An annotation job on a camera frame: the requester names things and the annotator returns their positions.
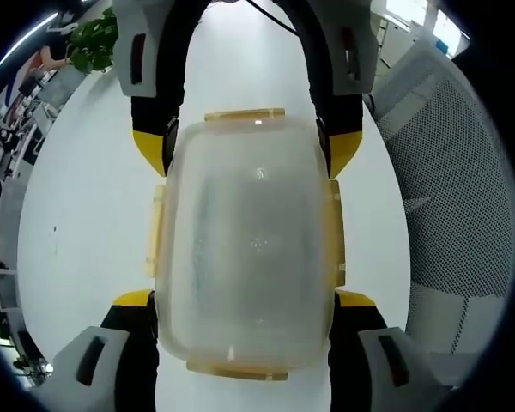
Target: yellow joint cover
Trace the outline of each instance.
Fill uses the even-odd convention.
[[[151,294],[151,289],[138,290],[136,292],[129,292],[117,297],[112,303],[113,306],[146,306],[148,296]]]
[[[330,152],[332,165],[330,176],[335,178],[345,166],[353,159],[362,142],[362,131],[344,133],[330,137]]]
[[[364,294],[357,294],[347,290],[337,290],[336,293],[340,297],[342,307],[376,306],[374,301]]]
[[[144,131],[133,132],[137,148],[147,159],[153,169],[162,177],[166,177],[164,163],[162,163],[162,136],[152,135]]]

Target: ceiling light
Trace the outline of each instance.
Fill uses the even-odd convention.
[[[29,37],[31,37],[33,34],[38,32],[43,26],[51,22],[53,19],[55,19],[58,16],[57,13],[54,13],[50,15],[49,17],[46,17],[43,21],[38,23],[35,27],[31,28],[23,37],[21,37],[17,43],[15,43],[11,48],[6,52],[6,54],[3,55],[2,60],[0,60],[0,66],[3,64],[3,62],[6,61],[6,59],[11,56],[11,54],[19,48],[20,45],[22,45]]]

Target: office chair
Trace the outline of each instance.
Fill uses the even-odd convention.
[[[459,385],[487,345],[515,273],[515,181],[500,136],[455,64],[417,43],[373,93],[407,213],[406,332]]]

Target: black cable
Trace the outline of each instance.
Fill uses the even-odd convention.
[[[276,24],[278,24],[280,27],[284,28],[285,30],[288,30],[291,34],[293,34],[294,36],[296,37],[299,37],[298,35],[298,32],[296,32],[295,30],[293,30],[291,27],[287,26],[286,24],[284,24],[282,21],[278,20],[276,17],[274,17],[272,14],[270,14],[269,12],[263,10],[261,7],[259,7],[255,2],[253,2],[252,0],[246,0],[251,6],[253,6],[255,9],[257,9],[257,11],[259,11],[260,13],[262,13],[263,15],[266,15],[267,17],[269,17],[272,21],[274,21]]]
[[[383,58],[381,58],[380,60],[381,60],[381,63],[385,64],[385,67],[386,67],[387,69],[390,69],[390,68],[391,68],[391,66],[390,66],[389,64],[387,64]]]
[[[372,106],[370,108],[370,114],[374,114],[374,112],[376,112],[376,101],[374,100],[374,96],[372,96],[371,94],[368,95],[368,98],[370,99],[370,106]]]

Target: window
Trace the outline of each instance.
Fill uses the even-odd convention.
[[[442,11],[437,14],[437,22],[433,35],[448,45],[448,54],[454,56],[456,54],[457,45],[460,43],[462,34],[460,29],[450,20]]]
[[[387,12],[408,24],[411,21],[423,25],[426,20],[427,0],[387,0]]]

